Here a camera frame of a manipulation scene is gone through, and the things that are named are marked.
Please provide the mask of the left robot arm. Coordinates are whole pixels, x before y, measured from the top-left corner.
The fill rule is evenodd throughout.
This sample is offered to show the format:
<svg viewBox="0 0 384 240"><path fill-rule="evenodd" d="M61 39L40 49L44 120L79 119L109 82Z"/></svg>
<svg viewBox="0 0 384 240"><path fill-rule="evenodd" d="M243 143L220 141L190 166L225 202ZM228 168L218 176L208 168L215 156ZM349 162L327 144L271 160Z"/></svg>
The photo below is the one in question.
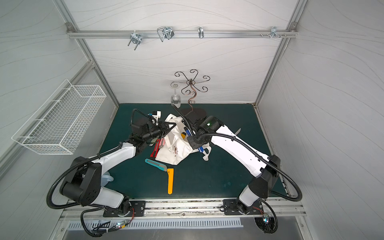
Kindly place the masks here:
<svg viewBox="0 0 384 240"><path fill-rule="evenodd" d="M147 116L141 126L132 124L129 138L111 150L90 158L78 157L69 169L50 187L46 203L60 210L74 206L92 206L106 209L116 216L129 214L129 196L103 187L102 176L120 163L141 153L153 139L165 137L176 127L175 123L158 121Z"/></svg>

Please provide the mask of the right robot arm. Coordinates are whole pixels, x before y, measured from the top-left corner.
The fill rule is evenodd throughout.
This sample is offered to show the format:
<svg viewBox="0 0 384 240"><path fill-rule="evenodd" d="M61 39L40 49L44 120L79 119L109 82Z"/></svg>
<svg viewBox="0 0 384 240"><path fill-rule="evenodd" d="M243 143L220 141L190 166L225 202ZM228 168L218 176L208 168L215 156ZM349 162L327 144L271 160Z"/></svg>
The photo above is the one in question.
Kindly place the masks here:
<svg viewBox="0 0 384 240"><path fill-rule="evenodd" d="M214 116L194 125L187 118L184 118L182 123L186 125L187 141L193 149L198 149L208 143L214 144L238 160L253 176L236 200L237 211L241 214L249 214L254 203L267 199L270 194L291 202L302 200L303 193L300 187L281 170L281 160L278 156L268 156L254 149ZM297 192L296 197L273 191L280 176L294 187Z"/></svg>

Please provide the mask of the blue utility knife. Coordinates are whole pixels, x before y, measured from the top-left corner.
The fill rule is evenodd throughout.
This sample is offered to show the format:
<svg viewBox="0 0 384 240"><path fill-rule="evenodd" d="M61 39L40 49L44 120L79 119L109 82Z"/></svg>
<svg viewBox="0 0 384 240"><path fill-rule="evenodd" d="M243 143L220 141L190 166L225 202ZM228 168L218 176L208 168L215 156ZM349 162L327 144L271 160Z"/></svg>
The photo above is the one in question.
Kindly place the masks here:
<svg viewBox="0 0 384 240"><path fill-rule="evenodd" d="M193 131L191 131L187 127L184 127L184 131L187 134L186 140L190 144L191 148L193 150L198 150L200 153L204 153L205 151L203 148L203 145L204 145L203 139L198 134L195 134Z"/></svg>

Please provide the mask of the white cloth tote pouch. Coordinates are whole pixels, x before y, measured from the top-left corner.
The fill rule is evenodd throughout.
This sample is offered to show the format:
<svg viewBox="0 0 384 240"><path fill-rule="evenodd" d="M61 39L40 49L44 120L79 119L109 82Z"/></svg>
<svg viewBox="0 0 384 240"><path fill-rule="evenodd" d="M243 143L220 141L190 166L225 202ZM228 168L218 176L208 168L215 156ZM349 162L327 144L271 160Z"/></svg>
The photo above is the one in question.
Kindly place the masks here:
<svg viewBox="0 0 384 240"><path fill-rule="evenodd" d="M186 127L182 123L182 117L169 114L166 122L176 123L176 126L164 137L165 144L159 149L155 160L158 162L178 165L182 160L192 153L200 153L198 149L193 150L187 139L183 139L182 133Z"/></svg>

